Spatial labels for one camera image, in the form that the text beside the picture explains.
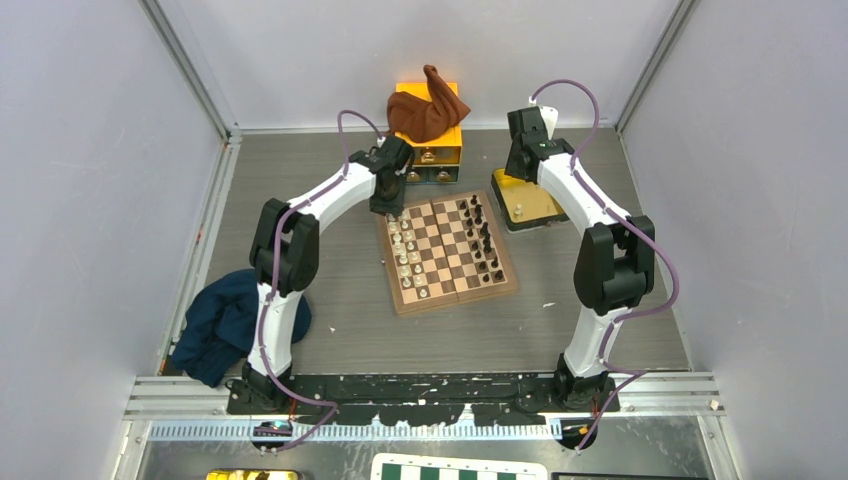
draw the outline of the yellow object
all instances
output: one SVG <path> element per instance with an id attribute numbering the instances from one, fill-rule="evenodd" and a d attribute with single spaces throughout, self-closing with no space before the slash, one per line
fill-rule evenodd
<path id="1" fill-rule="evenodd" d="M 268 474 L 267 480 L 300 480 L 297 472 L 291 470 L 212 470 L 206 480 L 256 480 L 259 475 Z"/>
<path id="2" fill-rule="evenodd" d="M 557 220 L 556 217 L 565 213 L 547 190 L 533 182 L 510 177 L 503 168 L 495 170 L 493 176 L 503 198 L 502 208 L 513 224 L 538 222 L 549 217 Z"/>
<path id="3" fill-rule="evenodd" d="M 448 83 L 448 86 L 459 95 L 456 83 Z M 398 83 L 395 91 L 409 92 L 418 98 L 431 100 L 427 83 Z M 424 143 L 413 142 L 400 132 L 396 135 L 415 149 L 415 166 L 459 165 L 462 159 L 462 130 L 459 125 L 451 127 L 441 137 Z"/>

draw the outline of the yellow box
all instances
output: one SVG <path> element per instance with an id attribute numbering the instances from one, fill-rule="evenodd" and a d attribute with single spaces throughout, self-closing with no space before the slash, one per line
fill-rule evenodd
<path id="1" fill-rule="evenodd" d="M 453 93 L 459 95 L 456 83 L 448 83 Z M 426 83 L 398 83 L 396 92 L 409 92 L 418 98 L 430 101 Z M 403 133 L 397 136 L 406 140 L 415 149 L 415 166 L 459 165 L 462 160 L 462 130 L 459 125 L 451 127 L 441 137 L 424 143 L 416 143 Z"/>

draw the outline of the white wall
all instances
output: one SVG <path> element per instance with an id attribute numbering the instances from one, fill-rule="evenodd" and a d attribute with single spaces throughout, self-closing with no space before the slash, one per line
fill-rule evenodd
<path id="1" fill-rule="evenodd" d="M 386 124 L 400 81 L 425 63 L 459 82 L 466 126 L 506 126 L 544 82 L 569 77 L 618 119 L 677 2 L 673 0 L 209 0 L 179 3 L 242 128 L 335 125 L 353 108 Z M 183 32 L 183 37 L 191 32 Z M 579 91 L 545 101 L 563 125 L 587 125 Z"/>
<path id="2" fill-rule="evenodd" d="M 844 2 L 711 0 L 625 132 L 750 478 L 844 478 Z"/>
<path id="3" fill-rule="evenodd" d="M 220 139 L 138 2 L 0 18 L 0 476 L 105 478 Z"/>

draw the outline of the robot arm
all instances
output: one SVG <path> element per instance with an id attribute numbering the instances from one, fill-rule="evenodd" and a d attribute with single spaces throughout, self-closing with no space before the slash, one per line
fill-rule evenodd
<path id="1" fill-rule="evenodd" d="M 405 170 L 412 158 L 412 147 L 402 139 L 390 136 L 378 149 L 351 155 L 347 174 L 342 168 L 300 197 L 288 202 L 271 199 L 262 207 L 250 252 L 250 264 L 256 270 L 260 315 L 268 294 L 273 290 L 277 223 L 292 205 L 307 203 L 289 216 L 283 225 L 283 233 L 291 233 L 291 238 L 281 240 L 277 293 L 270 301 L 264 322 L 257 322 L 257 335 L 243 372 L 244 380 L 268 398 L 273 398 L 276 390 L 266 376 L 280 377 L 291 367 L 292 329 L 303 290 L 318 271 L 320 234 L 344 212 L 366 199 L 370 199 L 371 211 L 375 213 L 400 214 L 406 189 Z M 259 345 L 260 328 L 265 345 Z M 262 361 L 263 348 L 271 371 L 266 370 Z"/>
<path id="2" fill-rule="evenodd" d="M 653 289 L 653 250 L 609 212 L 627 219 L 652 239 L 654 226 L 648 217 L 631 217 L 616 205 L 579 159 L 572 157 L 574 149 L 565 140 L 552 138 L 556 117 L 557 111 L 550 107 L 509 113 L 513 142 L 505 171 L 543 187 L 565 209 L 582 237 L 574 287 L 583 306 L 555 375 L 558 399 L 568 403 L 574 396 L 603 388 L 608 372 L 600 352 L 602 346 L 608 351 L 615 341 L 615 319 L 639 305 L 642 296 Z M 624 254 L 616 256 L 615 247 Z M 605 341 L 611 324 L 613 330 Z"/>

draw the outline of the cable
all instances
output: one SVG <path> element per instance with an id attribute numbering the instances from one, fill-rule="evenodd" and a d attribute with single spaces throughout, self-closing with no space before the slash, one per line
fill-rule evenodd
<path id="1" fill-rule="evenodd" d="M 677 297 L 680 294 L 680 277 L 677 275 L 677 269 L 674 267 L 674 264 L 671 262 L 671 259 L 668 257 L 668 255 L 665 253 L 665 251 L 662 248 L 660 248 L 659 245 L 656 244 L 656 242 L 651 240 L 651 238 L 648 237 L 645 234 L 645 232 L 636 228 L 633 224 L 628 222 L 625 218 L 623 218 L 621 215 L 619 215 L 613 209 L 608 208 L 607 205 L 606 205 L 606 202 L 604 202 L 604 200 L 601 198 L 600 194 L 598 192 L 596 192 L 589 185 L 589 183 L 586 182 L 586 180 L 583 178 L 583 176 L 580 174 L 580 172 L 576 170 L 577 158 L 583 152 L 583 149 L 586 148 L 586 146 L 589 144 L 589 142 L 591 142 L 592 139 L 595 137 L 595 133 L 598 131 L 598 124 L 600 123 L 600 120 L 601 120 L 601 109 L 598 107 L 598 99 L 595 98 L 595 95 L 592 94 L 592 92 L 582 83 L 576 82 L 574 80 L 558 79 L 558 80 L 552 80 L 552 81 L 542 85 L 538 89 L 536 89 L 536 91 L 533 92 L 533 95 L 530 96 L 530 103 L 532 105 L 535 105 L 536 104 L 536 98 L 539 96 L 540 93 L 542 93 L 542 91 L 544 89 L 550 87 L 551 85 L 557 85 L 557 84 L 572 85 L 572 86 L 577 87 L 580 90 L 582 90 L 583 93 L 585 93 L 589 97 L 589 100 L 591 100 L 592 108 L 595 111 L 595 120 L 592 122 L 592 131 L 589 133 L 589 136 L 586 137 L 585 140 L 583 140 L 583 142 L 580 144 L 580 146 L 577 147 L 576 149 L 574 149 L 574 153 L 571 154 L 571 163 L 570 163 L 571 174 L 574 175 L 574 178 L 577 180 L 577 183 L 579 183 L 580 186 L 583 187 L 583 190 L 585 190 L 586 193 L 589 194 L 589 196 L 592 197 L 593 200 L 595 200 L 595 203 L 597 203 L 598 206 L 601 207 L 601 210 L 603 210 L 604 213 L 608 214 L 615 221 L 617 221 L 622 226 L 624 226 L 624 228 L 629 230 L 630 233 L 632 233 L 633 235 L 636 235 L 640 240 L 642 240 L 643 242 L 645 242 L 645 244 L 647 244 L 649 247 L 651 247 L 651 250 L 656 252 L 657 256 L 659 256 L 662 259 L 663 263 L 665 263 L 665 266 L 668 268 L 668 271 L 671 274 L 671 295 L 668 297 L 668 300 L 664 304 L 660 305 L 659 307 L 650 308 L 648 310 L 641 310 L 641 311 L 638 311 L 638 312 L 632 312 L 631 311 L 629 313 L 626 313 L 626 314 L 616 318 L 615 320 L 613 320 L 609 324 L 609 326 L 607 327 L 606 331 L 604 332 L 604 336 L 601 340 L 601 347 L 598 349 L 598 358 L 600 358 L 601 363 L 604 365 L 604 367 L 607 368 L 607 370 L 612 371 L 612 372 L 617 372 L 617 373 L 625 373 L 625 374 L 631 375 L 631 377 L 628 378 L 627 380 L 621 382 L 621 385 L 616 387 L 615 390 L 613 390 L 612 393 L 610 393 L 609 397 L 607 398 L 607 401 L 604 402 L 604 405 L 598 411 L 598 414 L 595 417 L 595 421 L 592 422 L 592 426 L 589 427 L 588 433 L 586 433 L 586 435 L 583 436 L 583 440 L 580 441 L 580 444 L 577 445 L 577 448 L 575 449 L 577 454 L 580 455 L 580 450 L 583 449 L 583 447 L 586 445 L 586 442 L 589 441 L 589 439 L 592 437 L 592 433 L 594 433 L 595 430 L 597 430 L 598 423 L 600 423 L 601 417 L 603 417 L 604 412 L 606 412 L 610 403 L 612 403 L 612 399 L 615 398 L 616 395 L 618 395 L 618 393 L 624 387 L 626 387 L 627 385 L 632 383 L 637 378 L 648 373 L 647 371 L 644 371 L 644 370 L 627 370 L 627 369 L 624 369 L 624 368 L 621 368 L 621 367 L 617 367 L 617 366 L 606 361 L 607 344 L 609 343 L 609 339 L 612 336 L 612 332 L 615 331 L 616 326 L 618 326 L 619 324 L 621 324 L 625 320 L 632 320 L 634 318 L 653 315 L 655 313 L 660 313 L 660 312 L 663 312 L 663 311 L 671 308 L 672 304 L 674 304 L 674 302 L 677 301 Z"/>
<path id="2" fill-rule="evenodd" d="M 279 272 L 280 272 L 280 240 L 282 239 L 282 235 L 283 235 L 283 225 L 286 224 L 286 221 L 289 219 L 289 217 L 291 217 L 294 214 L 294 212 L 296 212 L 296 211 L 300 210 L 301 208 L 311 204 L 313 201 L 321 198 L 324 194 L 326 194 L 327 192 L 329 192 L 330 190 L 335 188 L 338 184 L 342 183 L 344 181 L 345 177 L 347 176 L 348 169 L 350 168 L 350 152 L 348 151 L 347 143 L 345 142 L 345 139 L 344 139 L 344 130 L 342 129 L 342 116 L 345 115 L 345 114 L 354 115 L 356 117 L 361 118 L 362 120 L 365 120 L 365 122 L 368 123 L 368 125 L 371 128 L 374 129 L 374 132 L 377 134 L 377 138 L 379 140 L 383 139 L 383 135 L 380 133 L 379 130 L 377 130 L 377 127 L 374 126 L 374 123 L 372 123 L 371 120 L 368 120 L 361 113 L 354 112 L 353 110 L 342 110 L 342 111 L 340 111 L 339 115 L 337 117 L 337 122 L 338 122 L 338 127 L 339 127 L 339 139 L 342 142 L 342 149 L 344 150 L 344 154 L 345 154 L 344 167 L 342 168 L 342 173 L 338 177 L 336 177 L 336 179 L 333 180 L 333 182 L 331 182 L 329 185 L 327 185 L 326 187 L 324 187 L 321 190 L 319 190 L 318 192 L 316 192 L 311 197 L 308 197 L 306 200 L 303 200 L 302 202 L 298 203 L 297 205 L 289 207 L 289 209 L 286 210 L 285 213 L 283 213 L 282 217 L 280 217 L 280 221 L 277 222 L 277 228 L 274 231 L 274 268 L 273 268 L 273 273 L 271 274 L 271 291 L 268 292 L 268 295 L 265 297 L 265 301 L 262 302 L 262 313 L 259 315 L 259 323 L 256 326 L 256 330 L 257 330 L 256 339 L 257 339 L 257 343 L 259 344 L 259 355 L 262 357 L 262 363 L 265 365 L 265 373 L 268 374 L 268 378 L 271 379 L 271 381 L 274 383 L 274 385 L 276 385 L 277 388 L 280 389 L 281 392 L 283 392 L 284 394 L 286 394 L 290 398 L 293 398 L 294 400 L 299 401 L 301 403 L 305 403 L 307 405 L 314 405 L 314 406 L 317 406 L 317 407 L 331 407 L 330 411 L 326 415 L 324 415 L 324 417 L 322 417 L 321 420 L 319 420 L 312 428 L 307 430 L 306 433 L 304 433 L 301 437 L 298 437 L 298 438 L 292 440 L 291 442 L 287 443 L 286 445 L 278 448 L 277 451 L 289 450 L 289 449 L 292 449 L 292 448 L 300 445 L 307 437 L 309 437 L 310 435 L 315 433 L 316 430 L 318 430 L 319 428 L 321 428 L 322 425 L 327 423 L 327 421 L 330 420 L 330 417 L 332 417 L 333 414 L 335 414 L 338 411 L 338 407 L 339 407 L 339 405 L 336 402 L 326 401 L 326 400 L 314 400 L 314 399 L 311 399 L 311 398 L 306 398 L 304 396 L 298 395 L 297 393 L 293 392 L 288 387 L 283 385 L 283 382 L 281 382 L 275 375 L 273 375 L 271 373 L 271 362 L 268 360 L 268 355 L 265 353 L 265 337 L 264 337 L 265 328 L 264 327 L 265 327 L 265 317 L 268 315 L 268 307 L 271 305 L 271 301 L 274 299 L 274 296 L 277 294 L 277 282 L 280 279 L 279 278 Z"/>

